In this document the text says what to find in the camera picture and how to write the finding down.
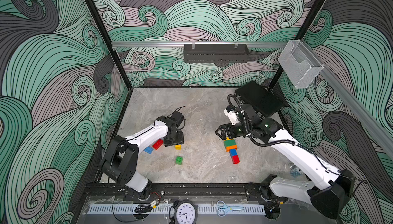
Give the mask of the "green long lego brick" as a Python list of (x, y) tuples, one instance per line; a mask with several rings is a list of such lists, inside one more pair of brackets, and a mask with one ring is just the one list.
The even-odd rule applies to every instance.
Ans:
[(225, 140), (223, 143), (226, 148), (236, 146), (235, 140)]

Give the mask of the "red long lego brick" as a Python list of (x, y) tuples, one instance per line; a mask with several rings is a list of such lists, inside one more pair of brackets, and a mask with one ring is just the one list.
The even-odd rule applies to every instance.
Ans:
[(164, 144), (162, 139), (157, 140), (153, 145), (154, 150), (158, 150)]

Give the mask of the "orange long lego brick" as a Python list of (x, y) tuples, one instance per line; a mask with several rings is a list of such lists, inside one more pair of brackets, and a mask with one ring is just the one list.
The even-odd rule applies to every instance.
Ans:
[(226, 146), (226, 151), (229, 152), (230, 150), (237, 150), (237, 146), (236, 145)]

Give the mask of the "green square lego brick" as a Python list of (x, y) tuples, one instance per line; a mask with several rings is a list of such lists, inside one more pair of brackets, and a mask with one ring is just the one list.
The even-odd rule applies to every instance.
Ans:
[(176, 165), (182, 165), (183, 163), (183, 158), (181, 156), (177, 156), (175, 160)]

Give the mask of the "blue square lego brick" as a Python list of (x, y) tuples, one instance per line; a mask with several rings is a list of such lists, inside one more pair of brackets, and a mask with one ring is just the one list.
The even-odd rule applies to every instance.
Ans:
[(236, 152), (235, 149), (230, 149), (230, 150), (229, 150), (229, 153), (230, 153), (230, 156), (231, 156), (231, 157), (237, 156), (237, 152)]

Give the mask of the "light blue lego brick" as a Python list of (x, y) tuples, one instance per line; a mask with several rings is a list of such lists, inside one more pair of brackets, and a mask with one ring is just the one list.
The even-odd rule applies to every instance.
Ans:
[(144, 152), (146, 152), (146, 153), (148, 153), (148, 154), (152, 154), (153, 151), (154, 151), (154, 149), (153, 149), (152, 147), (150, 147), (150, 146), (148, 146), (148, 147), (146, 147), (146, 148), (144, 149)]

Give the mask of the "red square lego brick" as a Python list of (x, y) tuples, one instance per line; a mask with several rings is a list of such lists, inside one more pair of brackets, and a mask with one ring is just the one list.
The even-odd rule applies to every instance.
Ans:
[(240, 163), (240, 159), (239, 159), (238, 155), (233, 155), (233, 156), (231, 156), (231, 160), (232, 160), (232, 163), (233, 163), (234, 165)]

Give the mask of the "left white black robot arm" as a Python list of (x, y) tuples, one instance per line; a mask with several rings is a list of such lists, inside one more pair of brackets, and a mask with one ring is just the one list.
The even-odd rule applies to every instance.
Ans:
[(119, 186), (129, 187), (138, 193), (148, 192), (149, 179), (137, 171), (139, 154), (159, 140), (166, 147), (182, 145), (182, 124), (185, 124), (184, 115), (175, 111), (170, 116), (158, 117), (134, 135), (113, 137), (100, 162), (101, 172)]

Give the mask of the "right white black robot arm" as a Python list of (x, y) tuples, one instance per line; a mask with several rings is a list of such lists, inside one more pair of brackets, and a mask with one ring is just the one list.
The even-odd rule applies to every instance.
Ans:
[(255, 125), (249, 122), (221, 125), (215, 134), (222, 140), (248, 137), (259, 147), (271, 147), (295, 164), (308, 178), (295, 181), (271, 174), (260, 186), (262, 198), (275, 208), (280, 201), (294, 199), (312, 205), (329, 219), (337, 219), (354, 192), (354, 175), (340, 170), (306, 148), (279, 123), (267, 118)]

